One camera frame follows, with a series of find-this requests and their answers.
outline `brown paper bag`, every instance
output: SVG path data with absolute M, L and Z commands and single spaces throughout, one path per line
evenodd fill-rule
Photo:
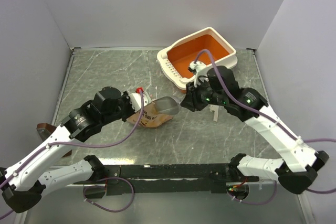
M 127 121 L 129 123 L 135 124 L 139 118 L 139 114 L 140 112 L 137 112 L 136 114 L 130 116 L 127 118 Z M 172 118 L 172 115 L 159 114 L 155 109 L 155 102 L 152 102 L 144 108 L 139 125 L 148 128 L 156 128 L 161 124 L 171 120 Z

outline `gray marble surface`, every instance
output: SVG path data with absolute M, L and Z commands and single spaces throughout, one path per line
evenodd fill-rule
M 154 98 L 183 94 L 169 81 L 156 61 L 158 50 L 77 50 L 68 81 L 61 98 L 56 123 L 80 107 L 103 87 L 121 91 L 144 89 Z M 252 87 L 265 94 L 251 51 L 237 50 L 238 64 L 233 68 L 241 87 Z M 118 141 L 131 130 L 128 122 L 115 121 L 92 136 L 87 144 Z M 219 111 L 218 122 L 213 112 L 182 109 L 174 119 L 157 129 L 139 127 L 124 143 L 105 149 L 76 148 L 70 157 L 57 165 L 70 165 L 95 154 L 104 164 L 195 164 L 227 163 L 238 153 L 264 158 L 279 155 L 256 132 L 234 116 Z

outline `gray oval object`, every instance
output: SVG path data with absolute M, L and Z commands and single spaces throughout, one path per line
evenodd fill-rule
M 160 114 L 176 115 L 180 111 L 181 100 L 178 97 L 161 97 L 154 101 L 155 109 Z

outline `red cap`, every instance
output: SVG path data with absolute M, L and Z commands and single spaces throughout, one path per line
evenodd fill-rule
M 136 92 L 137 92 L 138 94 L 140 93 L 140 90 L 141 90 L 141 92 L 143 93 L 143 88 L 142 88 L 142 87 L 139 87 L 139 88 L 137 88 L 136 90 L 137 90 Z

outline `tabletop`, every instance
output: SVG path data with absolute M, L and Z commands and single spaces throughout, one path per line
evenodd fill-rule
M 156 60 L 158 50 L 74 51 L 69 75 L 61 94 L 56 125 L 68 113 L 93 99 L 103 87 L 120 91 L 143 87 L 154 99 L 166 95 L 183 98 L 179 89 L 165 77 Z M 251 50 L 237 50 L 238 64 L 232 70 L 240 87 L 251 87 L 265 96 L 265 90 Z M 103 127 L 86 144 L 113 143 L 126 136 L 133 125 L 121 120 Z M 209 164 L 228 163 L 238 153 L 279 158 L 274 149 L 252 128 L 219 109 L 218 122 L 206 107 L 200 112 L 182 108 L 174 118 L 157 128 L 138 127 L 122 144 L 104 149 L 75 148 L 57 165 L 70 165 L 87 155 L 103 164 Z

